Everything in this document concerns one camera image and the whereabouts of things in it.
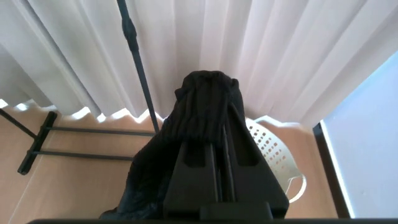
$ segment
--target light brown floor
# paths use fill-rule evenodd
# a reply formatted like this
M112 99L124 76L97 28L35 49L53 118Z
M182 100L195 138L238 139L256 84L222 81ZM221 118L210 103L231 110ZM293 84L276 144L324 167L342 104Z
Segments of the light brown floor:
M31 106L27 111L5 108L37 133L47 111ZM98 123L90 114L74 121L58 116L55 126L153 131L150 119L137 124L130 117ZM303 197L290 205L288 218L331 218L336 211L311 132L263 124L280 137L307 176ZM132 156L148 137L52 131L43 149ZM17 169L32 138L0 117L0 223L27 223L36 218L97 218L114 208L121 197L129 162L38 156L27 175ZM300 187L294 181L290 190Z

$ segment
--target wall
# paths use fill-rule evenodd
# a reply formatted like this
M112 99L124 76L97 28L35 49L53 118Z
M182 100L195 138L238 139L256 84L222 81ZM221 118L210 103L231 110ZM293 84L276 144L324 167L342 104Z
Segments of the wall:
M355 89L322 125L337 161L336 171L341 172L351 216L397 218L398 53Z

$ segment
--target curtain fold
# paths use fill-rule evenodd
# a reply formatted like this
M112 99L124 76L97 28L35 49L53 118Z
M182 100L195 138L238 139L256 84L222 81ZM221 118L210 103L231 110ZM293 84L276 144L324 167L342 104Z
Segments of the curtain fold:
M131 0L156 112L194 70L237 78L250 117L313 126L398 50L395 0ZM0 98L63 114L146 109L116 1L0 2Z

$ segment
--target black fabric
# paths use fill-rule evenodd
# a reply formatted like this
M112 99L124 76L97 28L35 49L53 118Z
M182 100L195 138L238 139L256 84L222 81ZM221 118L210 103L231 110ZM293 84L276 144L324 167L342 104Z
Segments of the black fabric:
M244 110L239 83L222 72L192 72L175 91L177 102L170 116L134 157L119 206L101 219L163 218L163 201L182 141L195 140L221 146L221 130L229 104L241 119Z

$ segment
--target laundry basket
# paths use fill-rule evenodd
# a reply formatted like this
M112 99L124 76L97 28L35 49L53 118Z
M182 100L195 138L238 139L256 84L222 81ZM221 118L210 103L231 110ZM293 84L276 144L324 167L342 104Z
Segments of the laundry basket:
M285 194L294 178L302 178L301 189L296 196L289 199L289 202L299 199L304 194L307 181L297 168L287 146L275 134L251 119L246 119L246 126Z

